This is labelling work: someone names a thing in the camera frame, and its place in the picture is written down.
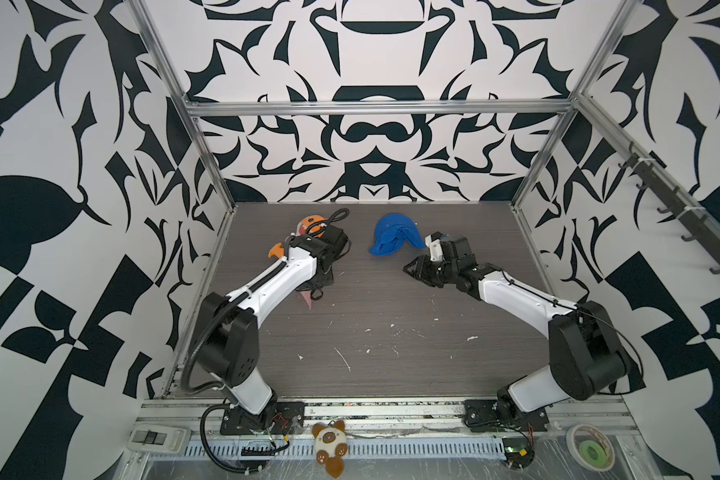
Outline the pink paper sheet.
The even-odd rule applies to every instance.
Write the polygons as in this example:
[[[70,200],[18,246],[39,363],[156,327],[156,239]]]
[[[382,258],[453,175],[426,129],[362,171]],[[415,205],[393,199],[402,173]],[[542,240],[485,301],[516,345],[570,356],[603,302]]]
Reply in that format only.
[[[301,291],[300,295],[301,295],[302,299],[305,301],[307,308],[309,310],[312,310],[314,300],[312,299],[311,292],[310,291]]]

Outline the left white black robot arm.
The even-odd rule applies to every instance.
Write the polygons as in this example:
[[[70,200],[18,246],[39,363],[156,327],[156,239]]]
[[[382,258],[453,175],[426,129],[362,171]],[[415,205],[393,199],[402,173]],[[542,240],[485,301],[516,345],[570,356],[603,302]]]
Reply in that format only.
[[[237,425],[233,433],[259,432],[274,422],[277,395],[258,370],[259,329],[289,295],[322,297],[334,283],[333,264],[351,248],[343,229],[322,220],[290,237],[284,253],[254,279],[225,295],[209,293],[201,302],[180,390],[198,395],[220,392],[231,404],[225,416]]]

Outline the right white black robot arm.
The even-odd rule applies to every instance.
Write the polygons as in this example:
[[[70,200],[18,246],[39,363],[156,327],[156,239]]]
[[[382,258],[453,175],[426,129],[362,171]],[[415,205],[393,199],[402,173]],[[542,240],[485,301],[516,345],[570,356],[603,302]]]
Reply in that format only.
[[[453,285],[508,312],[547,340],[547,366],[500,388],[493,401],[466,403],[464,424],[469,430],[526,433],[532,419],[552,405],[611,396],[619,380],[644,376],[636,347],[613,325],[601,304],[561,300],[501,267],[481,263],[462,236],[436,232],[425,244],[427,253],[406,264],[404,273],[432,288]]]

